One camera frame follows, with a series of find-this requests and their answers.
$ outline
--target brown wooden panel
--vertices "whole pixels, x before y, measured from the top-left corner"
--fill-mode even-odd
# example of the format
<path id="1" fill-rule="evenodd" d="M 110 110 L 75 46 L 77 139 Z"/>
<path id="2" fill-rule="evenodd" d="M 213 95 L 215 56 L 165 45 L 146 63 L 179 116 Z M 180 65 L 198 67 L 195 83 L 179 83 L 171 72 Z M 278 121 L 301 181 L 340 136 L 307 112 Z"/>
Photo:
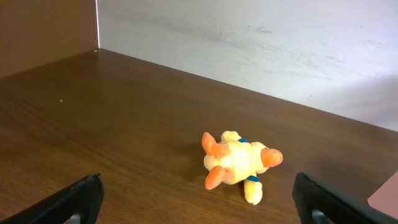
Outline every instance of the brown wooden panel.
<path id="1" fill-rule="evenodd" d="M 284 154 L 259 205 L 205 189 L 201 135 L 224 130 Z M 100 171 L 98 223 L 298 223 L 297 172 L 365 202 L 397 161 L 396 132 L 107 50 L 0 80 L 0 219 Z"/>
<path id="2" fill-rule="evenodd" d="M 0 77 L 97 47 L 95 0 L 0 1 Z"/>

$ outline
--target stuffed animal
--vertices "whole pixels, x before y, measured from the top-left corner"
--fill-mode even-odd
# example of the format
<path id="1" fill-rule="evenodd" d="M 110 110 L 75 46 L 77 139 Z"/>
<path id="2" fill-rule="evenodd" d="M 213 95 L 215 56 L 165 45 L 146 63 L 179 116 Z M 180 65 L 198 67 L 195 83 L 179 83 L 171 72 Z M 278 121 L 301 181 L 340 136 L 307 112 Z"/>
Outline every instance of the stuffed animal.
<path id="1" fill-rule="evenodd" d="M 209 174 L 205 187 L 211 190 L 221 182 L 235 184 L 244 181 L 245 199 L 256 205 L 262 198 L 262 184 L 256 174 L 279 165 L 282 153 L 259 142 L 248 143 L 236 131 L 225 131 L 217 143 L 209 134 L 203 134 L 202 146 L 206 151 L 204 164 Z"/>

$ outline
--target pink object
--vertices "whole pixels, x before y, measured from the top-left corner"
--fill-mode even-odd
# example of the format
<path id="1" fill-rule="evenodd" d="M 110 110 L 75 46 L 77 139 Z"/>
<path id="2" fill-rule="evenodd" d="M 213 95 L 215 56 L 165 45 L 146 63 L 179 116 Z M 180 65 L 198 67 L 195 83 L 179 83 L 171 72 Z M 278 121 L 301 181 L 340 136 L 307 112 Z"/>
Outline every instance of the pink object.
<path id="1" fill-rule="evenodd" d="M 398 171 L 368 198 L 368 203 L 380 212 L 398 218 Z"/>

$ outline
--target blue stripe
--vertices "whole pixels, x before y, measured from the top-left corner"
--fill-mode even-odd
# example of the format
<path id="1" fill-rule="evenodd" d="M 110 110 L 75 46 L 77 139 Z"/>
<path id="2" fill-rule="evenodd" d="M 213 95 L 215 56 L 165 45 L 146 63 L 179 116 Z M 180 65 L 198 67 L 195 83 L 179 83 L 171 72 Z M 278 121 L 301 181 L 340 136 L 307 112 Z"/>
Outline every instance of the blue stripe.
<path id="1" fill-rule="evenodd" d="M 260 182 L 260 179 L 258 177 L 255 177 L 253 175 L 250 175 L 246 180 L 254 181 L 254 182 Z"/>

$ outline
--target blue band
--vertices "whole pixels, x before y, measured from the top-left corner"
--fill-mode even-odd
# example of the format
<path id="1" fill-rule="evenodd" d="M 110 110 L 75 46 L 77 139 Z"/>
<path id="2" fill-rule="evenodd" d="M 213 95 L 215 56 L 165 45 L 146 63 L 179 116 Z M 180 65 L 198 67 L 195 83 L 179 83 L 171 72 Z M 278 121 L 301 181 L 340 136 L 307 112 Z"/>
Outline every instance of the blue band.
<path id="1" fill-rule="evenodd" d="M 260 182 L 260 179 L 258 177 L 255 177 L 253 175 L 250 175 L 246 180 L 254 181 L 254 182 Z"/>
<path id="2" fill-rule="evenodd" d="M 248 142 L 248 140 L 246 140 L 246 139 L 239 139 L 238 141 L 241 143 Z"/>

